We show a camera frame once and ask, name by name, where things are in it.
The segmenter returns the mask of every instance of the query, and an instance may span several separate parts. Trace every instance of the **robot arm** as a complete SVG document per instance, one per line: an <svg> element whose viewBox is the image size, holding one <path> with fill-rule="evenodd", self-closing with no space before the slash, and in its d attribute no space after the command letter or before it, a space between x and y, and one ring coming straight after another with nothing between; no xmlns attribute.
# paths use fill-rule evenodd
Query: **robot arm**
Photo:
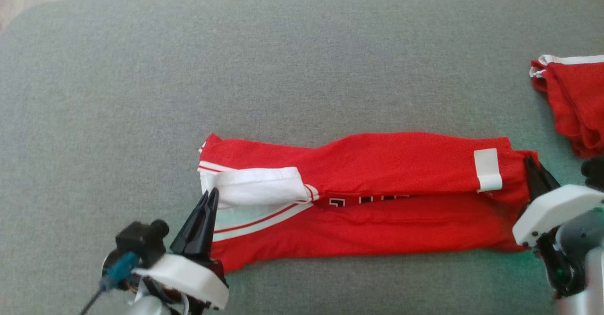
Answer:
<svg viewBox="0 0 604 315"><path fill-rule="evenodd" d="M532 203L513 227L516 242L542 258L561 315L601 315L604 158L583 165L587 186L560 186L530 157L525 165ZM165 222L130 224L115 238L117 249L104 264L101 290L113 287L103 281L116 279L107 279L115 265L134 256L140 267L130 264L117 284L136 293L127 315L201 315L207 308L224 309L229 296L224 270L210 257L217 208L218 190L206 192L171 244L172 253L166 253L162 242L169 231Z"/></svg>
<svg viewBox="0 0 604 315"><path fill-rule="evenodd" d="M225 308L229 289L224 269L210 258L217 209L218 190L205 192L172 242L171 253L163 246L169 230L161 220L134 222L116 236L117 248L105 260L103 274L125 254L134 253L142 262L118 285L136 292L127 315L201 315L208 308Z"/></svg>
<svg viewBox="0 0 604 315"><path fill-rule="evenodd" d="M531 158L532 203L513 227L519 245L541 257L561 315L604 313L604 161L586 162L588 186L560 186Z"/></svg>

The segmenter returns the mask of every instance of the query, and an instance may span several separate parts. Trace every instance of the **folded red shirt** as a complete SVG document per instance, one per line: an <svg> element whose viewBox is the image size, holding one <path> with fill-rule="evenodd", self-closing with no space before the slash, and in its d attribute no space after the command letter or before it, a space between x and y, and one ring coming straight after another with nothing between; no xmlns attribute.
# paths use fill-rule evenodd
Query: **folded red shirt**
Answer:
<svg viewBox="0 0 604 315"><path fill-rule="evenodd" d="M522 250L512 226L529 201L524 158L538 162L507 138L424 132L317 148L212 134L200 151L203 188L224 196L212 256L227 272L283 257Z"/></svg>
<svg viewBox="0 0 604 315"><path fill-rule="evenodd" d="M541 55L531 62L530 76L535 89L547 94L554 127L568 137L575 155L603 154L604 55Z"/></svg>

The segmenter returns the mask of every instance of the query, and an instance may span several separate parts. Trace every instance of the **red jersey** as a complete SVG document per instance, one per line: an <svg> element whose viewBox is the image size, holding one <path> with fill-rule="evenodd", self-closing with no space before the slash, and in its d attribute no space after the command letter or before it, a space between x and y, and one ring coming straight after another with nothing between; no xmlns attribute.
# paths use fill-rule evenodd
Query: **red jersey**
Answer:
<svg viewBox="0 0 604 315"><path fill-rule="evenodd" d="M225 197L212 256L227 272L282 257L521 250L512 225L529 201L524 158L537 162L507 138L425 132L318 148L212 134L200 152L202 185L216 182ZM279 184L277 199L247 203Z"/></svg>

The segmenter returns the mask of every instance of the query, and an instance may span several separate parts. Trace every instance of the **red fabric pile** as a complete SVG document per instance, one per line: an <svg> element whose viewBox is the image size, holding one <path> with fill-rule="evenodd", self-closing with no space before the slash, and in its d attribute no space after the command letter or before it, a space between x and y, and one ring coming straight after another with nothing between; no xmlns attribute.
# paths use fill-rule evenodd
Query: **red fabric pile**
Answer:
<svg viewBox="0 0 604 315"><path fill-rule="evenodd" d="M554 127L568 137L579 158L604 153L604 55L561 58L541 55L531 62L537 91L546 93Z"/></svg>

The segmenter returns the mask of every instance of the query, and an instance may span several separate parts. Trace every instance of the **gray couch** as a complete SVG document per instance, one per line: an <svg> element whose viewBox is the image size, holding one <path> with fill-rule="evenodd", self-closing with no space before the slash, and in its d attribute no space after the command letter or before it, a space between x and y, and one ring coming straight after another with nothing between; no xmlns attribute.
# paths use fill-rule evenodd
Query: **gray couch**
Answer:
<svg viewBox="0 0 604 315"><path fill-rule="evenodd" d="M560 180L529 61L604 53L604 0L84 0L0 37L0 309L76 314L117 231L184 222L210 132L316 146L356 132L508 136ZM227 276L225 314L547 315L531 253L283 259ZM120 314L125 295L91 314Z"/></svg>

